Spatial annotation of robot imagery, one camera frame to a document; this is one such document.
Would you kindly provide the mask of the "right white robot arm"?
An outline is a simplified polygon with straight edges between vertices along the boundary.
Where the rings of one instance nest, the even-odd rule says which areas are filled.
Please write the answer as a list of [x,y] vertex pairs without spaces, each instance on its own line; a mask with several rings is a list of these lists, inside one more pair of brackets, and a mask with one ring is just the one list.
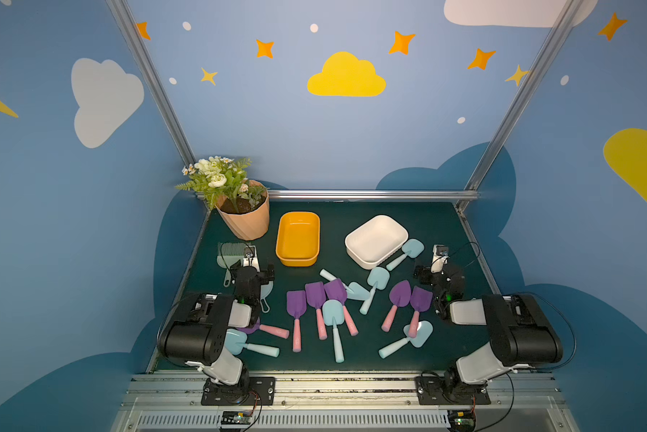
[[443,264],[416,266],[413,276],[432,288],[431,306],[442,320],[484,326],[488,342],[458,358],[443,374],[442,397],[455,404],[478,401],[487,383],[518,369],[554,364],[564,348],[544,311],[531,294],[485,294],[464,298],[462,268]]

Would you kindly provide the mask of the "yellow plastic storage box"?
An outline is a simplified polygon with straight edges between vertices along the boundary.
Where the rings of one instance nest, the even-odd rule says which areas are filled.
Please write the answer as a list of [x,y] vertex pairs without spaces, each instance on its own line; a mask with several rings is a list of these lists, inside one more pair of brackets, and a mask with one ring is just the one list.
[[287,212],[279,221],[276,255],[284,266],[313,266],[320,254],[321,220],[314,212]]

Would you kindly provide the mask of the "purple pointed shovel pink handle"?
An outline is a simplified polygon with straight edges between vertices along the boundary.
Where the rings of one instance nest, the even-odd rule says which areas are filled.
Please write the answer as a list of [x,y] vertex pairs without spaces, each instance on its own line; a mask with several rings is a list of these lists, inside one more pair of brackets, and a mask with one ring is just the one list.
[[272,336],[276,336],[278,338],[283,338],[283,339],[288,339],[290,336],[290,331],[288,329],[282,329],[274,326],[269,326],[265,324],[261,324],[260,320],[257,320],[256,323],[247,328],[238,328],[238,331],[241,331],[247,335],[251,335],[258,330],[266,332]]

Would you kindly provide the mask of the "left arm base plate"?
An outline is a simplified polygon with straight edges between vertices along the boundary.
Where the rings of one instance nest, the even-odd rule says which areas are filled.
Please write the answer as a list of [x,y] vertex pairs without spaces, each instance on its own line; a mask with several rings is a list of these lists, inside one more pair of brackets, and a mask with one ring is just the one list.
[[272,406],[276,390],[276,379],[272,376],[251,377],[244,374],[234,385],[214,383],[207,379],[201,397],[202,406],[228,406],[253,404]]

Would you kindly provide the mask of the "white plastic storage box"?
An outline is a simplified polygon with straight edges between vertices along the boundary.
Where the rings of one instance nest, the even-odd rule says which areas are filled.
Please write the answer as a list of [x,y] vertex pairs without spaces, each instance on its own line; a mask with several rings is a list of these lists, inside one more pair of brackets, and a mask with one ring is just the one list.
[[403,225],[387,215],[377,215],[345,238],[350,258],[366,270],[382,264],[409,239]]

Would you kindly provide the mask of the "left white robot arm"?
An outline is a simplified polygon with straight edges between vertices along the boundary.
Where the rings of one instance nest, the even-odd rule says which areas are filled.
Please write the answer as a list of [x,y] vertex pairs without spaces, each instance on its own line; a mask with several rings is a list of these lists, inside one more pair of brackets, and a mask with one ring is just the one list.
[[157,336],[157,349],[170,361],[193,367],[207,376],[203,406],[271,404],[272,378],[252,378],[228,349],[228,331],[250,329],[262,315],[261,288],[275,280],[274,266],[230,269],[233,293],[193,293],[178,302]]

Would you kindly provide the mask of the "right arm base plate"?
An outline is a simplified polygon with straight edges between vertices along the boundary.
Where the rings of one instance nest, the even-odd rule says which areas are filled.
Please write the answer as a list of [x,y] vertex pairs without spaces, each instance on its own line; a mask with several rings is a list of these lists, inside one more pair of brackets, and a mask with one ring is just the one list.
[[420,405],[490,405],[484,385],[462,383],[460,379],[445,379],[441,375],[424,374],[414,378]]

